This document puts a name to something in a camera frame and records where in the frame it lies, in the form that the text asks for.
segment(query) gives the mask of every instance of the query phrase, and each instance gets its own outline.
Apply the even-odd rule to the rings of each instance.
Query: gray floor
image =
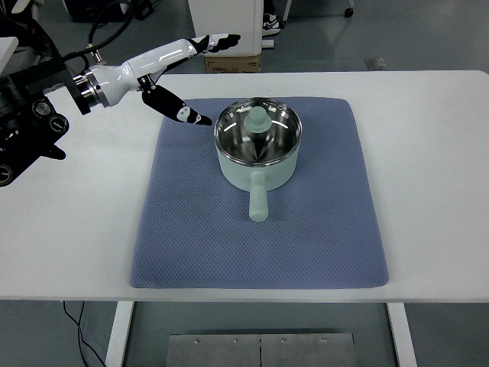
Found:
[[[276,0],[277,13],[285,0]],[[275,50],[262,54],[262,72],[362,71],[364,58],[383,57],[388,70],[483,70],[489,73],[489,2],[479,0],[297,0]],[[50,0],[40,22],[61,54],[86,46],[89,24],[74,23],[61,2]],[[112,31],[96,34],[101,40]],[[144,21],[102,50],[111,64],[179,38],[193,37],[188,5],[162,0]],[[171,73],[204,73],[194,58]],[[79,302],[68,303],[77,315]],[[419,367],[489,365],[489,307],[485,304],[408,304]],[[102,358],[114,303],[90,302],[82,321],[86,340]],[[164,365],[167,336],[212,329],[344,331],[359,335],[361,366],[395,365],[385,309],[381,305],[137,304],[126,365]],[[89,365],[99,365],[87,348]],[[78,366],[76,326],[61,302],[0,302],[0,366]]]

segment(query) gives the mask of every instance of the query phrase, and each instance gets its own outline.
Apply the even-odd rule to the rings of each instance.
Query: shoe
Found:
[[[262,37],[274,36],[280,32],[280,23],[275,14],[263,14]]]

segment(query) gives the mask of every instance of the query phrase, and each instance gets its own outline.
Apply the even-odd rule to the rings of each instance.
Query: metal plate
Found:
[[[259,367],[258,335],[170,335],[167,367]]]
[[[324,334],[172,335],[167,367],[355,367],[353,336]]]
[[[262,367],[355,367],[351,334],[287,334],[261,336]]]

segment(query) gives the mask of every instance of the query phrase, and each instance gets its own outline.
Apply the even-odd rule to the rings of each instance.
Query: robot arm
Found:
[[[188,59],[208,52],[226,50],[238,44],[237,34],[211,34],[165,44],[125,61],[119,67],[96,65],[74,80],[89,106],[118,104],[130,90],[142,90],[143,101],[165,116],[199,125],[211,125],[170,91],[152,83],[151,76],[165,73]]]
[[[58,57],[0,77],[0,187],[9,185],[40,156],[64,159],[55,143],[67,133],[68,120],[45,96],[65,86],[82,114],[90,107],[118,104],[130,90],[142,91],[143,102],[180,122],[211,125],[151,76],[164,73],[189,58],[235,46],[237,34],[213,34],[178,40],[127,60],[119,67],[96,65],[71,77]]]

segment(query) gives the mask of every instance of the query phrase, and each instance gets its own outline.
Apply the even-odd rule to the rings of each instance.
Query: pot handle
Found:
[[[251,174],[250,218],[262,222],[268,217],[267,182],[265,173],[255,171]]]

